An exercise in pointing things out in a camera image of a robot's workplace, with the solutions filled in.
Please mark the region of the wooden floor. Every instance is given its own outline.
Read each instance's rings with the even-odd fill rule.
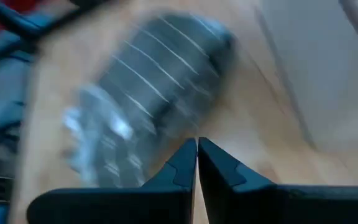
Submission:
[[[42,45],[33,71],[12,223],[25,223],[25,210],[39,194],[80,186],[62,157],[70,137],[62,113],[75,103],[75,88],[95,78],[131,34],[133,23],[161,9],[217,19],[237,37],[238,62],[197,135],[276,182],[358,185],[357,149],[328,153],[304,142],[259,25],[257,0],[123,0]],[[194,223],[208,223],[199,183],[195,197]]]

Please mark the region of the gray striped fabric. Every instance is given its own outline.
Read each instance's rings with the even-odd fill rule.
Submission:
[[[161,148],[196,125],[218,92],[232,36],[215,22],[164,14],[138,27],[98,80],[134,130],[124,139],[108,124],[93,165],[100,187],[137,187]]]

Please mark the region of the floor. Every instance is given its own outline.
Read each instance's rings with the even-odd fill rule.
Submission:
[[[62,113],[75,102],[76,87],[94,79],[105,58],[130,34],[131,24],[158,9],[217,19],[237,37],[238,62],[198,136],[210,138],[272,181],[358,185],[357,149],[324,152],[304,142],[260,26],[258,0],[119,1],[42,43],[43,52],[32,68],[12,223],[25,223],[25,210],[39,194],[80,185],[62,159],[69,136]],[[194,223],[207,222],[197,183]]]

